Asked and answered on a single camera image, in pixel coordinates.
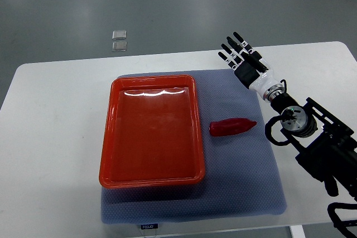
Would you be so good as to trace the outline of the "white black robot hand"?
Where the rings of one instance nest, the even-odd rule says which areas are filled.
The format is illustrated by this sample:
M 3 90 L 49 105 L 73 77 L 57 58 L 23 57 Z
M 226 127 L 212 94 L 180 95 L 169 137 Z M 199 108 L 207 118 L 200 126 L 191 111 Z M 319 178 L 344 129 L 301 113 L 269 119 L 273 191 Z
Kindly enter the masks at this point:
M 240 34 L 233 32 L 233 35 L 240 44 L 228 36 L 226 40 L 230 48 L 224 43 L 221 47 L 234 61 L 222 52 L 218 52 L 218 55 L 234 70 L 239 81 L 247 89 L 258 93 L 271 93 L 280 89 L 280 82 L 273 77 L 274 72 L 269 63 L 259 53 L 254 53 L 251 45 Z

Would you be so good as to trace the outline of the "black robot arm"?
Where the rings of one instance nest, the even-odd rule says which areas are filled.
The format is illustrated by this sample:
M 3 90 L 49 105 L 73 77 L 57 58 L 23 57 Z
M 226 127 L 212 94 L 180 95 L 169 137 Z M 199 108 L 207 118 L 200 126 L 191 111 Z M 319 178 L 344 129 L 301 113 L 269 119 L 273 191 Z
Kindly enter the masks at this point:
M 314 179 L 324 183 L 329 196 L 339 194 L 341 184 L 356 198 L 356 140 L 353 130 L 307 98 L 301 106 L 287 92 L 285 80 L 277 81 L 262 55 L 237 32 L 227 37 L 218 55 L 249 90 L 255 91 L 277 112 L 264 128 L 266 138 L 277 146 L 294 146 L 296 161 Z

